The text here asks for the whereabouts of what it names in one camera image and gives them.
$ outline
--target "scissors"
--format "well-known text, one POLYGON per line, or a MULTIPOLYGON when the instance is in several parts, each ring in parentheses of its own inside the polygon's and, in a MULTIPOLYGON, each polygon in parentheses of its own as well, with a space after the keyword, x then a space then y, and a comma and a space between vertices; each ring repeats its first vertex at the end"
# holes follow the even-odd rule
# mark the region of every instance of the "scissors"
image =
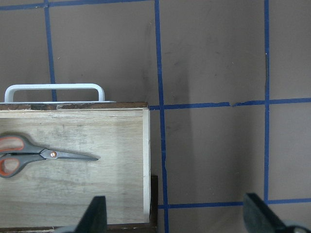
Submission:
POLYGON ((0 136, 0 177, 9 178, 18 174, 31 162, 46 159, 82 159, 96 161, 97 158, 72 154, 63 151, 51 150, 45 147, 35 146, 21 135, 0 136))

